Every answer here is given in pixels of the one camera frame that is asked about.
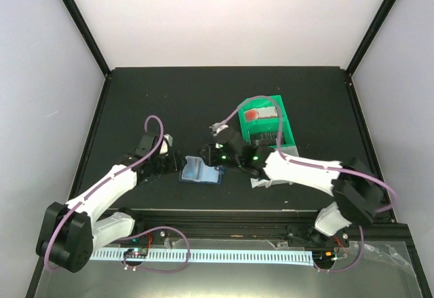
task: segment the purple cable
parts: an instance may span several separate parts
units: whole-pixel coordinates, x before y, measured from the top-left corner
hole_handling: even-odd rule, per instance
[[[142,233],[140,233],[138,235],[121,238],[119,240],[131,240],[131,239],[139,238],[139,237],[147,235],[147,234],[149,234],[149,233],[151,233],[153,231],[157,231],[157,230],[161,230],[161,229],[167,229],[167,230],[175,231],[178,235],[180,235],[182,237],[183,240],[185,240],[185,244],[187,246],[187,255],[186,255],[186,259],[185,259],[184,263],[182,263],[182,265],[180,267],[177,267],[176,269],[169,269],[169,270],[153,269],[153,268],[150,268],[150,267],[140,267],[140,266],[136,266],[136,269],[143,269],[144,271],[150,271],[150,272],[156,272],[156,273],[162,273],[162,274],[173,274],[173,273],[182,271],[187,266],[187,263],[189,262],[189,259],[190,259],[190,243],[187,240],[187,237],[181,231],[177,230],[176,228],[167,227],[167,226],[155,227],[155,228],[146,230],[146,231],[144,231],[144,232],[142,232]],[[125,267],[134,268],[134,267],[132,267],[130,265],[127,265],[126,259],[127,259],[126,257],[123,259],[124,266]]]
[[[318,267],[318,265],[315,262],[313,262],[313,267],[315,269],[317,269],[318,271],[327,272],[327,273],[345,272],[345,271],[348,271],[349,269],[352,269],[353,267],[355,267],[357,265],[357,263],[360,262],[361,257],[363,256],[363,250],[364,250],[364,247],[365,247],[365,238],[364,238],[364,235],[363,235],[363,229],[360,226],[359,226],[359,230],[360,230],[360,241],[361,241],[360,250],[359,250],[359,254],[358,254],[357,258],[354,260],[354,262],[352,262],[352,264],[350,264],[350,265],[348,265],[346,267],[343,267],[342,269],[321,269],[321,268]]]
[[[251,98],[245,99],[240,105],[238,105],[238,107],[224,120],[222,120],[219,124],[223,125],[223,124],[227,124],[227,122],[247,103],[249,103],[250,101],[256,100],[256,99],[267,99],[268,101],[270,101],[276,108],[277,110],[277,114],[279,116],[279,129],[277,131],[277,140],[276,140],[276,144],[277,144],[277,152],[279,152],[279,155],[282,157],[282,159],[284,159],[285,161],[291,162],[293,164],[298,164],[299,166],[305,166],[305,167],[309,167],[309,168],[316,168],[316,169],[322,169],[322,170],[332,170],[332,171],[337,171],[337,172],[343,172],[344,174],[352,174],[354,176],[358,176],[364,179],[367,179],[373,183],[376,183],[377,185],[380,185],[381,187],[385,188],[389,194],[391,196],[393,196],[393,200],[392,202],[395,203],[398,199],[396,191],[390,187],[389,185],[387,185],[384,181],[381,181],[380,179],[377,179],[369,174],[365,174],[363,172],[359,172],[359,171],[354,171],[354,170],[350,170],[350,169],[346,169],[346,168],[336,168],[336,167],[324,167],[322,165],[319,164],[310,164],[308,162],[301,162],[298,160],[293,160],[293,159],[289,159],[286,160],[285,155],[282,153],[281,151],[281,138],[282,138],[282,130],[283,130],[283,114],[282,114],[282,110],[280,109],[280,106],[277,104],[277,102],[271,98],[270,96],[253,96]],[[392,204],[388,204],[386,206],[382,206],[381,208],[378,208],[376,210],[376,212],[384,212],[384,211],[388,211],[390,209],[392,209]]]
[[[119,176],[122,172],[125,172],[131,168],[134,168],[135,166],[141,164],[144,160],[148,159],[152,154],[154,154],[154,152],[159,148],[162,140],[163,140],[163,134],[164,134],[164,128],[163,128],[163,122],[161,121],[161,119],[159,119],[156,115],[150,115],[147,117],[147,119],[144,121],[144,131],[147,132],[148,131],[148,122],[150,119],[155,119],[157,120],[159,126],[160,126],[160,136],[158,138],[157,144],[140,160],[134,162],[133,164],[131,164],[128,167],[125,167],[124,169],[118,171],[115,173],[115,176]],[[97,186],[95,186],[89,193],[87,193],[87,195],[84,196],[84,201],[88,200],[89,197],[95,193],[99,188],[101,188],[103,185],[105,185],[107,182],[109,182],[112,178],[111,177],[107,177],[105,178],[103,181],[101,181],[99,184],[97,184]],[[73,213],[78,209],[78,207],[80,205],[82,205],[83,202],[79,202],[77,203],[75,206],[73,206],[62,218],[62,220],[60,220],[59,224],[57,225],[57,227],[55,228],[55,230],[53,231],[52,237],[50,238],[49,242],[48,242],[48,246],[47,249],[45,250],[45,254],[43,257],[43,264],[44,267],[46,269],[48,269],[49,271],[54,271],[55,269],[58,269],[58,267],[51,267],[50,266],[50,253],[52,251],[54,242],[56,241],[56,238],[60,232],[60,230],[62,229],[63,225],[66,223],[66,221],[71,217],[71,215],[73,215]]]

